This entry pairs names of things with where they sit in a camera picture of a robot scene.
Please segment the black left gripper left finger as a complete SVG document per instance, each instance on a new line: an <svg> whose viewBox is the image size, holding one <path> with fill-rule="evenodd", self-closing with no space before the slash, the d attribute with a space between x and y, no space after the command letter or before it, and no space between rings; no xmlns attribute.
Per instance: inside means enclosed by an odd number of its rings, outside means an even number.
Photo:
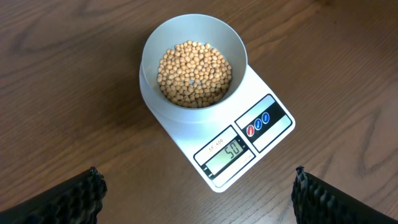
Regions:
<svg viewBox="0 0 398 224"><path fill-rule="evenodd" d="M8 224L96 224L108 191L95 167L1 212Z"/></svg>

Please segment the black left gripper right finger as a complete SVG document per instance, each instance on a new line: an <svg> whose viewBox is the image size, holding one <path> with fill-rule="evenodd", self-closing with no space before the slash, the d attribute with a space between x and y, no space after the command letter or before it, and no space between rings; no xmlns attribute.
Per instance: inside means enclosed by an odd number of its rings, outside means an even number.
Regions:
<svg viewBox="0 0 398 224"><path fill-rule="evenodd" d="M325 181L296 168L291 200L298 224L397 224Z"/></svg>

